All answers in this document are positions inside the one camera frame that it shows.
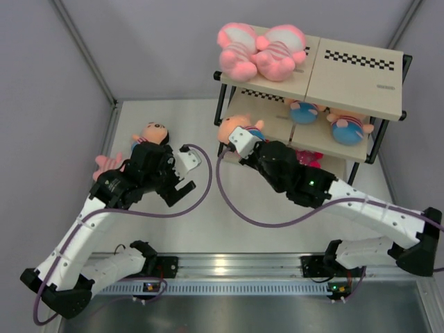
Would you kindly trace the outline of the orange-faced blue doll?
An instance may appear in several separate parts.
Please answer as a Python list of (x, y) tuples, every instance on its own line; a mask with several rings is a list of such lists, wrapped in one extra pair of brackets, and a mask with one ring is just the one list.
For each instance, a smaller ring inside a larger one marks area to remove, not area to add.
[(222, 120), (217, 134), (218, 141), (223, 144), (228, 144), (229, 136), (237, 127), (247, 130), (252, 135), (265, 140), (262, 133), (264, 127), (263, 120), (258, 120), (256, 123), (253, 123), (249, 114), (236, 114)]

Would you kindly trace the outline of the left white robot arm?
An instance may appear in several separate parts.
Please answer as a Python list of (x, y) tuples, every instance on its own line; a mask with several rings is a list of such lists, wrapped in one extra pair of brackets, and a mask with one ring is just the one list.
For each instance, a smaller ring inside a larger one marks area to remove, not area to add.
[(79, 315), (101, 290), (131, 275), (149, 277), (157, 268), (157, 252), (145, 241), (134, 241), (122, 253), (93, 266), (87, 261), (119, 214), (151, 192), (169, 206), (193, 189), (190, 181), (176, 186), (201, 164), (197, 152), (184, 145), (175, 153), (168, 145), (144, 142), (130, 158), (95, 181), (83, 208), (51, 254), (36, 268), (27, 268), (20, 280), (37, 295), (33, 317), (43, 302), (65, 319)]

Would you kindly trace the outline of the pink plush behind arm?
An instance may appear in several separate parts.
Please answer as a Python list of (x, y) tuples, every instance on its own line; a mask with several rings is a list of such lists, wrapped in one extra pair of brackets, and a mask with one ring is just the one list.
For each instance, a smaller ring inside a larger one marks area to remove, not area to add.
[(99, 176), (109, 170), (117, 169), (121, 166), (123, 161), (122, 152), (118, 152), (115, 157), (107, 157), (105, 155), (98, 155), (95, 160), (98, 169), (93, 173), (93, 181), (97, 181)]

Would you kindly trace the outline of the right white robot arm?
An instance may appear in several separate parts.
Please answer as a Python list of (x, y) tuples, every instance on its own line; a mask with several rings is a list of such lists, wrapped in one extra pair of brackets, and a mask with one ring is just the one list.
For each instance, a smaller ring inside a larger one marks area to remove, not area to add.
[(338, 214), (381, 234), (380, 239), (332, 241), (323, 259), (325, 270), (340, 275), (357, 266), (394, 261), (417, 276), (434, 273), (437, 245), (443, 231), (440, 210), (408, 210), (369, 196), (334, 174), (299, 163), (291, 148), (256, 137), (234, 141), (240, 163), (256, 170), (277, 192), (313, 213)]

